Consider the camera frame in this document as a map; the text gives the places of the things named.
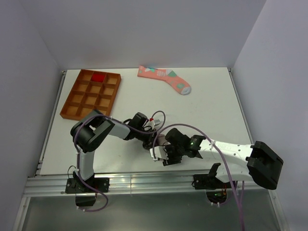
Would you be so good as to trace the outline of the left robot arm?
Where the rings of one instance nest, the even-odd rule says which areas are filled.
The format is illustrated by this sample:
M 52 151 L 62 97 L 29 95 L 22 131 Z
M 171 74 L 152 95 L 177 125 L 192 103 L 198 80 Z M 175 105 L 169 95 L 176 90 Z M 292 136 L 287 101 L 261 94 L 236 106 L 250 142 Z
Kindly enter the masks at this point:
M 107 136 L 118 137 L 129 141 L 142 141 L 145 150 L 152 148 L 157 135 L 155 128 L 146 129 L 148 118 L 137 113 L 132 119 L 121 122 L 104 115 L 99 110 L 92 110 L 87 116 L 77 122 L 71 129 L 74 146 L 77 150 L 78 178 L 76 186 L 82 192 L 89 192 L 94 186 L 94 154 Z

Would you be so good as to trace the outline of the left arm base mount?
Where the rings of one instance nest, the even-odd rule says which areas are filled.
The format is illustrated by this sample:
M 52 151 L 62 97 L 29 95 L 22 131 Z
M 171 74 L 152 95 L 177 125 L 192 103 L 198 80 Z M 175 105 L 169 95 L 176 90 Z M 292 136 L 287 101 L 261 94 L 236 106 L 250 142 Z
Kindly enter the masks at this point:
M 107 193 L 109 190 L 109 178 L 92 177 L 85 181 L 90 187 Z M 91 207 L 97 200 L 98 193 L 83 184 L 79 177 L 69 178 L 65 187 L 65 194 L 75 194 L 75 203 L 79 207 Z

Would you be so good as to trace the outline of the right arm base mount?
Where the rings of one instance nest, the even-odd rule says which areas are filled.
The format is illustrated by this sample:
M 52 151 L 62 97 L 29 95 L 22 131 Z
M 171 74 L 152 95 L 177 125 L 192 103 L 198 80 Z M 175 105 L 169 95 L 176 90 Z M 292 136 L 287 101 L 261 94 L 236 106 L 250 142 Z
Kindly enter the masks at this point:
M 230 182 L 222 182 L 209 174 L 193 175 L 192 187 L 195 190 L 206 190 L 207 199 L 210 203 L 220 205 L 229 201 L 232 195 L 228 195 L 227 189 L 231 189 Z

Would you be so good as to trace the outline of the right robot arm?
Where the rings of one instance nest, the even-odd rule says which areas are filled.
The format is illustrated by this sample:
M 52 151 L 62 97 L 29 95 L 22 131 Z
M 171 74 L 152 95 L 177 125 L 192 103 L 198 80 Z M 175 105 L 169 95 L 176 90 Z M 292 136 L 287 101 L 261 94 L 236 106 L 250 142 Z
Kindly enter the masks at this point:
M 202 180 L 208 189 L 217 189 L 231 180 L 253 181 L 262 188 L 277 189 L 283 160 L 262 141 L 247 145 L 210 141 L 201 135 L 188 137 L 176 128 L 165 139 L 165 166 L 179 164 L 183 156 L 214 162 Z

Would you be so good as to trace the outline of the beige sock orange stripes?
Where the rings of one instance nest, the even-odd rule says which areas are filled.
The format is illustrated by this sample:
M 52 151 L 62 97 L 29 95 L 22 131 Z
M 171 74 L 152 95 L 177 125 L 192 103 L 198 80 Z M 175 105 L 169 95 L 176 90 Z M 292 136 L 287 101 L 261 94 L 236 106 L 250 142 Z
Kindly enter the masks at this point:
M 165 135 L 159 135 L 158 136 L 158 138 L 156 139 L 156 142 L 155 142 L 155 144 L 156 144 L 156 146 L 162 146 L 162 145 L 164 145 L 165 143 L 166 143 L 167 141 L 166 141 L 166 139 L 165 139 Z

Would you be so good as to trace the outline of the red sock with bear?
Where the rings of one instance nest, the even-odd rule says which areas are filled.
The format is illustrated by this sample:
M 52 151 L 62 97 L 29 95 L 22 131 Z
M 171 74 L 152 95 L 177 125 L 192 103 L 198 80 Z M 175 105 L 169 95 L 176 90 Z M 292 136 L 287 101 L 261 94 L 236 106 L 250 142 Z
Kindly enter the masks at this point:
M 91 81 L 94 81 L 94 82 L 103 82 L 104 79 L 106 77 L 106 74 L 102 74 L 102 73 L 94 73 L 92 75 L 92 78 L 91 78 Z

